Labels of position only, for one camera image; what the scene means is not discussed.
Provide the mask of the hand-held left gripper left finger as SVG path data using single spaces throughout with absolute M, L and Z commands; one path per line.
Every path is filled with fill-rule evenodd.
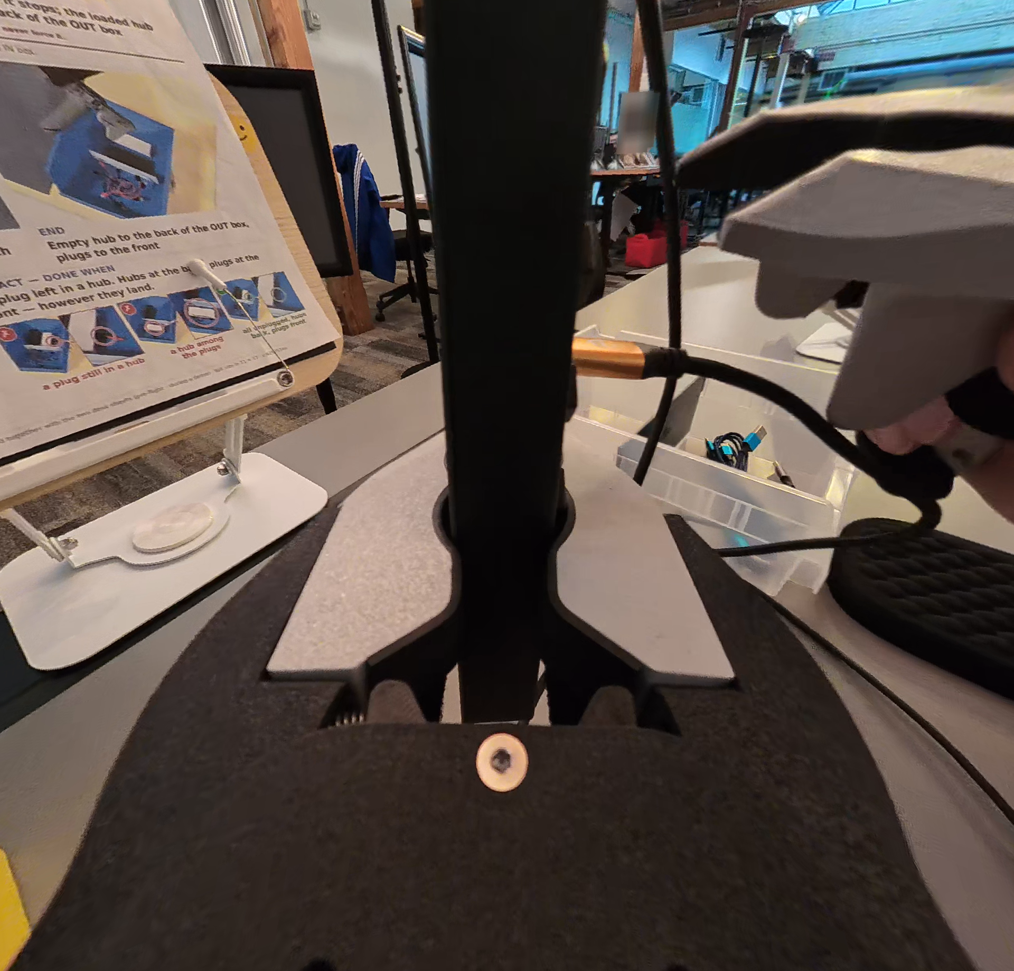
M 364 675 L 461 597 L 443 532 L 446 436 L 435 434 L 345 498 L 267 673 L 287 681 Z

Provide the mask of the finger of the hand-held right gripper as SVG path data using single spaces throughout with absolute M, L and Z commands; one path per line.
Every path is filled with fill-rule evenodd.
M 1012 302 L 1013 153 L 856 151 L 728 217 L 756 304 L 801 318 L 850 284 Z
M 935 153 L 1013 146 L 1013 91 L 881 92 L 765 111 L 680 159 L 678 184 L 705 191 L 783 186 L 843 153 Z

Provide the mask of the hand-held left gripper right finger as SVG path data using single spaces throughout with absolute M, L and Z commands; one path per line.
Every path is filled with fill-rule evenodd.
M 587 445 L 566 444 L 568 518 L 555 589 L 657 685 L 728 685 L 734 672 L 656 500 Z

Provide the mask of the clear plastic bin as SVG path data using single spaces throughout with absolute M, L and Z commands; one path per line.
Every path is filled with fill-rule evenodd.
M 633 475 L 663 388 L 662 379 L 579 376 L 575 434 Z M 764 430 L 745 471 L 706 457 L 706 442 Z M 715 549 L 836 536 L 855 468 L 786 410 L 760 396 L 706 380 L 689 436 L 659 445 L 644 489 Z

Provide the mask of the black usb hub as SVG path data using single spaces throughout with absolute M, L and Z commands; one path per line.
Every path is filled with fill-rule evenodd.
M 464 722 L 532 716 L 607 0 L 424 0 Z

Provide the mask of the black quilted wrist rest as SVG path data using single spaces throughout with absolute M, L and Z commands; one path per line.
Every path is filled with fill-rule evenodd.
M 888 519 L 854 521 L 832 551 L 830 596 L 855 623 L 896 648 L 1013 698 L 1013 556 Z

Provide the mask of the red storage bin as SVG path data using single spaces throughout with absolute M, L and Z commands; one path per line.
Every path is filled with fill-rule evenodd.
M 664 222 L 659 220 L 647 232 L 637 232 L 627 238 L 624 264 L 627 270 L 649 270 L 664 265 L 668 256 L 668 237 Z

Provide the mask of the white stand base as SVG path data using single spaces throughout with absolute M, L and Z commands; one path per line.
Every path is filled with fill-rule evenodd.
M 226 427 L 222 461 L 2 567 L 2 610 L 27 663 L 90 660 L 315 517 L 327 493 Z

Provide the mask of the black office chair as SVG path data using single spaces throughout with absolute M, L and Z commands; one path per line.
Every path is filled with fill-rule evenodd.
M 393 305 L 408 301 L 415 305 L 421 304 L 419 275 L 416 270 L 416 259 L 412 253 L 406 230 L 396 230 L 393 234 L 395 239 L 395 272 L 392 280 L 379 277 L 387 288 L 376 298 L 374 319 L 377 323 L 383 323 L 387 318 L 387 312 Z

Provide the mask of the blue jacket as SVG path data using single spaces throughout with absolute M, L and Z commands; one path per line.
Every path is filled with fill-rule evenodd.
M 335 145 L 333 159 L 360 269 L 392 283 L 399 270 L 396 240 L 372 170 L 354 143 Z

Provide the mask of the printed instruction sheet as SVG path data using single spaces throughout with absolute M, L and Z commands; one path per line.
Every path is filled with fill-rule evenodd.
M 1 0 L 2 465 L 340 334 L 168 0 Z

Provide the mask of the yellow plastic bin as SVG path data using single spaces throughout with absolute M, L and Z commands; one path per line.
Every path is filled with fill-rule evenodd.
M 1 969 L 10 968 L 31 933 L 11 865 L 1 851 Z

